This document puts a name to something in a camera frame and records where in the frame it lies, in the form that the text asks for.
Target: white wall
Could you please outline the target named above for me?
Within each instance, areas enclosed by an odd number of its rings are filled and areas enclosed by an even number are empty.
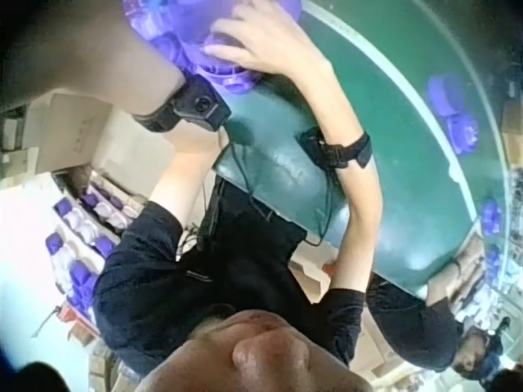
[[[15,367],[48,363],[71,391],[85,392],[88,350],[66,340],[70,325],[53,317],[38,338],[31,338],[63,301],[44,243],[55,229],[48,202],[52,194],[53,189],[38,184],[0,192],[0,342]]]

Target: worker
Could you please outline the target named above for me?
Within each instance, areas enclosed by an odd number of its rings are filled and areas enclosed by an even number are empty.
[[[367,390],[347,366],[382,217],[369,138],[333,66],[283,8],[271,0],[238,3],[212,31],[243,47],[206,53],[284,75],[306,98],[327,146],[357,156],[366,149],[363,159],[333,169],[351,218],[329,292],[312,305],[288,269],[306,232],[220,179],[208,230],[177,262],[194,201],[225,147],[219,133],[181,127],[172,131],[169,168],[106,261],[96,324],[107,345],[146,376],[142,390]],[[23,29],[7,31],[13,41],[2,58],[0,111],[60,88],[148,115],[183,83],[132,30],[119,0],[44,5]]]
[[[483,240],[474,234],[465,249],[429,281],[424,301],[374,275],[367,293],[369,311],[404,360],[436,372],[452,368],[465,379],[481,381],[494,370],[491,359],[498,358],[503,347],[470,318],[459,323],[454,315],[484,274]]]

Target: nose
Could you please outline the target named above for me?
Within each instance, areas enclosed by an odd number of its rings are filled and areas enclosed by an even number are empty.
[[[248,390],[304,390],[309,356],[307,344],[285,327],[241,341],[233,362]]]

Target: black wire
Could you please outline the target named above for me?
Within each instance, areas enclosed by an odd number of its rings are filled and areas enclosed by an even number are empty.
[[[323,241],[325,240],[325,237],[327,236],[327,233],[329,232],[329,227],[331,224],[331,221],[333,219],[333,199],[334,199],[334,192],[333,192],[333,179],[331,176],[326,172],[325,173],[325,180],[327,181],[327,189],[325,194],[325,207],[329,210],[329,214],[327,215],[327,221],[325,222],[324,231],[320,235],[320,240],[317,243],[312,243],[308,239],[305,238],[305,243],[312,246],[312,247],[319,247]]]
[[[238,154],[236,153],[236,146],[234,143],[230,143],[230,151],[232,153],[232,158],[234,159],[236,166],[239,169],[239,172],[241,173],[242,177],[244,178],[245,189],[247,190],[247,195],[248,195],[248,201],[251,203],[251,205],[254,207],[254,209],[263,217],[264,220],[269,221],[270,218],[272,217],[272,211],[270,211],[268,214],[266,214],[257,205],[256,200],[254,200],[253,188],[251,187],[251,183],[248,180],[247,173],[245,172],[245,169],[238,158]]]
[[[263,212],[261,210],[261,208],[256,204],[256,200],[253,197],[253,188],[248,180],[247,173],[245,172],[245,169],[239,160],[238,154],[236,153],[236,147],[233,143],[230,143],[230,151],[232,153],[232,158],[234,159],[236,166],[239,169],[239,172],[241,173],[242,177],[244,178],[245,189],[247,190],[249,202],[256,209],[256,211],[263,217],[263,219],[268,221],[272,217],[273,211],[271,210],[268,214],[265,214],[265,212]],[[332,189],[333,179],[327,172],[325,173],[325,179],[327,181],[327,189],[326,189],[326,194],[325,194],[325,206],[329,210],[329,215],[327,216],[327,222],[325,222],[325,227],[324,227],[323,232],[320,235],[319,242],[312,243],[311,241],[305,239],[305,243],[311,245],[312,247],[319,247],[323,243],[323,241],[325,240],[325,237],[327,236],[327,233],[329,231],[329,226],[331,224],[331,221],[333,219],[333,189]]]

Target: cardboard box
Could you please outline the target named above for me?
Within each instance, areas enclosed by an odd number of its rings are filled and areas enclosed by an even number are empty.
[[[501,135],[509,167],[523,167],[523,102],[510,100],[505,104]]]

